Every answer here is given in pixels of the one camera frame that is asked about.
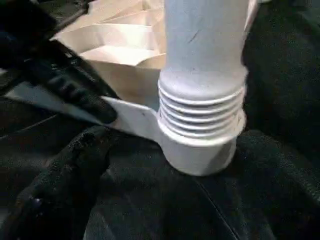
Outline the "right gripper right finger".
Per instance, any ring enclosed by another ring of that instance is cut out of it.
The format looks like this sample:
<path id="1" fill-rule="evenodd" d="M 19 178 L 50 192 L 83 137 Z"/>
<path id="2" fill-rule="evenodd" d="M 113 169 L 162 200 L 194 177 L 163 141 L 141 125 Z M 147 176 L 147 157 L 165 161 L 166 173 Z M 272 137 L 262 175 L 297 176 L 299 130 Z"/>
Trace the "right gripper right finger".
<path id="1" fill-rule="evenodd" d="M 237 140 L 237 163 L 252 205 L 278 240 L 320 238 L 320 173 L 295 149 L 247 131 Z"/>

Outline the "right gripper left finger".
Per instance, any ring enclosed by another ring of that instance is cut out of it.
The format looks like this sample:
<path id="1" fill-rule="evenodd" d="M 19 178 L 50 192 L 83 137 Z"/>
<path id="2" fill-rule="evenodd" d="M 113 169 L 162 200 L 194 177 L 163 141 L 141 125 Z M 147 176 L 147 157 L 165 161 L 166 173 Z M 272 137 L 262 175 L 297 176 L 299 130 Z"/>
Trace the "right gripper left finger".
<path id="1" fill-rule="evenodd" d="M 110 130 L 91 127 L 63 148 L 16 198 L 2 240 L 81 240 L 109 167 Z"/>

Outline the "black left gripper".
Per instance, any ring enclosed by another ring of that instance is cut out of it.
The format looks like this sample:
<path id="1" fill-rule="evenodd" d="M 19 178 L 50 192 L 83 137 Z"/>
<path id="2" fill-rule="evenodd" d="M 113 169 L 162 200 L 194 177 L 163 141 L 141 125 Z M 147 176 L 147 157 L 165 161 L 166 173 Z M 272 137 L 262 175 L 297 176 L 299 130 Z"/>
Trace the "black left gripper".
<path id="1" fill-rule="evenodd" d="M 89 12 L 89 0 L 49 0 L 46 12 L 32 0 L 0 2 L 0 69 L 21 65 L 31 49 Z M 32 74 L 47 90 L 105 124 L 117 119 L 116 110 L 101 97 L 118 98 L 94 68 L 57 40 L 34 52 Z"/>

